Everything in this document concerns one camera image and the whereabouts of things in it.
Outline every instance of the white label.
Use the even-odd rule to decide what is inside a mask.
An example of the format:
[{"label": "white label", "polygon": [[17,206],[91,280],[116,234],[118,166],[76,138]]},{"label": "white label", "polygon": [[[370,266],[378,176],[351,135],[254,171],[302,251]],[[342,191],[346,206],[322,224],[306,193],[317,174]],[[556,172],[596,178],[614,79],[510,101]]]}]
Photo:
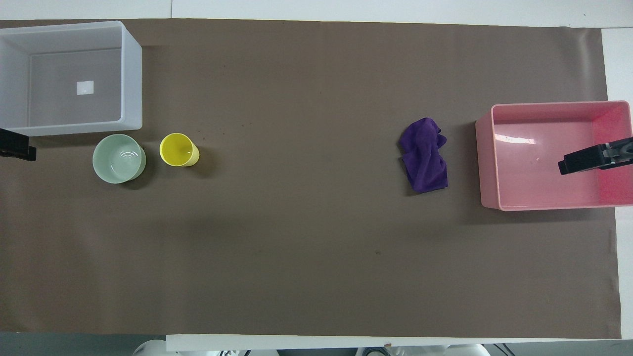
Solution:
[{"label": "white label", "polygon": [[77,95],[94,94],[94,80],[77,82]]}]

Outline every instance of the brown paper backdrop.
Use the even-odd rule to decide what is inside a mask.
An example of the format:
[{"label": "brown paper backdrop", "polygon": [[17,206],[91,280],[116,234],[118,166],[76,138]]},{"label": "brown paper backdrop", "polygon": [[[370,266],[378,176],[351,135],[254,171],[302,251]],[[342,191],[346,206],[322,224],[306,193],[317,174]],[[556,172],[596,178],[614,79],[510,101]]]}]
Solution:
[{"label": "brown paper backdrop", "polygon": [[[100,181],[105,133],[1,160],[2,330],[620,337],[613,209],[491,210],[477,175],[493,104],[606,99],[599,30],[124,23],[146,171]],[[422,117],[450,186],[415,195],[396,142]],[[160,160],[171,132],[197,165]]]}]

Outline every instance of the green bowl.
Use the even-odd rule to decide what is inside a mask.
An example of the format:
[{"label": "green bowl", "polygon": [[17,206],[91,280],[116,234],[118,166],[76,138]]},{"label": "green bowl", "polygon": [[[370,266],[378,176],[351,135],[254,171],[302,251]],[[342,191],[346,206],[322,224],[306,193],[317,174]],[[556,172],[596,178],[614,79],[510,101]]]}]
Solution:
[{"label": "green bowl", "polygon": [[95,147],[92,168],[99,178],[119,184],[138,177],[145,169],[145,151],[128,135],[110,135]]}]

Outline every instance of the yellow cup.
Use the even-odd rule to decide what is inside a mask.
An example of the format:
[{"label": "yellow cup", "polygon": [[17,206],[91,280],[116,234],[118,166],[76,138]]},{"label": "yellow cup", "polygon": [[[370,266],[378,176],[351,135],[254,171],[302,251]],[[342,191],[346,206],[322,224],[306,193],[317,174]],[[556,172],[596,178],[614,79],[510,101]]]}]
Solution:
[{"label": "yellow cup", "polygon": [[186,135],[174,133],[160,142],[160,157],[174,167],[189,167],[196,164],[200,151]]}]

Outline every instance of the purple towel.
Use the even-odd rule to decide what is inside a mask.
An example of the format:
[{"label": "purple towel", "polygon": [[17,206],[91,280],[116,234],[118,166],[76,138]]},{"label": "purple towel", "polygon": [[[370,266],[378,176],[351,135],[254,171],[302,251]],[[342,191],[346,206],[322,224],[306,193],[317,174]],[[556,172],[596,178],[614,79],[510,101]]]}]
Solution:
[{"label": "purple towel", "polygon": [[441,131],[432,118],[425,117],[409,125],[400,137],[406,175],[418,193],[448,187],[446,162],[439,155],[439,148],[446,143]]}]

